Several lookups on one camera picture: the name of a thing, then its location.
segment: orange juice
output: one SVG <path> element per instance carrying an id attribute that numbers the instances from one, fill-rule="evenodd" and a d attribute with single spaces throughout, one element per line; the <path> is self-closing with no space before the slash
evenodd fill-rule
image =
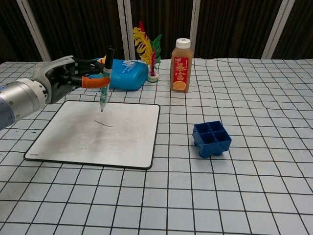
<path id="1" fill-rule="evenodd" d="M 171 62 L 171 90 L 175 92 L 188 92 L 190 82 L 193 51 L 190 40 L 178 38 L 176 47 L 172 52 Z"/>

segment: marker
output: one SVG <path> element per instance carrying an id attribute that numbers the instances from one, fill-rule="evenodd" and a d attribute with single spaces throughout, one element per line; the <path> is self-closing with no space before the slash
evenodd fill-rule
<path id="1" fill-rule="evenodd" d="M 109 46 L 107 56 L 106 56 L 106 61 L 103 67 L 103 77 L 109 77 L 111 79 L 113 57 L 114 57 L 114 47 Z M 100 109 L 102 112 L 108 101 L 108 91 L 109 91 L 109 85 L 101 88 Z"/>

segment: table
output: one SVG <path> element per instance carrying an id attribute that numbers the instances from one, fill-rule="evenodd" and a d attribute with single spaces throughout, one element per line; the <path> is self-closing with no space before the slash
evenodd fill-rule
<path id="1" fill-rule="evenodd" d="M 0 82 L 39 63 L 0 65 Z M 161 106 L 150 170 L 30 162 L 23 154 L 77 89 L 0 132 L 0 234 L 313 234 L 313 60 L 194 59 L 189 93 L 157 83 L 110 102 Z M 222 156 L 200 159 L 193 124 L 221 120 Z"/>

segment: blue object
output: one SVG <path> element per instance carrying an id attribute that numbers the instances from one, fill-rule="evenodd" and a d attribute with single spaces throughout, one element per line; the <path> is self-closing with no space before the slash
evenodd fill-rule
<path id="1" fill-rule="evenodd" d="M 113 59 L 110 87 L 127 91 L 137 91 L 146 81 L 148 73 L 148 66 L 144 63 Z M 96 74 L 89 77 L 98 78 L 102 76 Z"/>
<path id="2" fill-rule="evenodd" d="M 229 149 L 231 138 L 220 121 L 196 124 L 192 133 L 202 158 L 221 155 Z"/>

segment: feather decoration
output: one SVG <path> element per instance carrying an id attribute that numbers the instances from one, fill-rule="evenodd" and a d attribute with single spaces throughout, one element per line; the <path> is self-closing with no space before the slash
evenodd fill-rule
<path id="1" fill-rule="evenodd" d="M 161 62 L 161 37 L 162 37 L 162 34 L 158 35 L 156 37 L 156 39 L 153 41 L 153 50 L 156 51 L 156 61 L 155 63 L 158 64 Z"/>
<path id="2" fill-rule="evenodd" d="M 101 64 L 103 64 L 104 65 L 104 63 L 105 63 L 105 61 L 106 61 L 106 55 L 103 57 L 103 58 L 100 58 L 100 59 L 98 59 L 97 61 L 99 62 L 99 63 L 101 63 Z"/>
<path id="3" fill-rule="evenodd" d="M 156 50 L 152 51 L 151 65 L 150 65 L 150 74 L 155 76 L 155 64 L 156 64 Z"/>
<path id="4" fill-rule="evenodd" d="M 152 61 L 152 48 L 146 33 L 135 27 L 133 29 L 134 45 L 140 58 L 148 65 Z"/>
<path id="5" fill-rule="evenodd" d="M 145 31 L 145 28 L 143 27 L 142 21 L 139 21 L 139 26 L 138 26 L 138 28 L 139 28 L 139 30 L 140 30 L 141 32 L 146 32 L 146 31 Z"/>

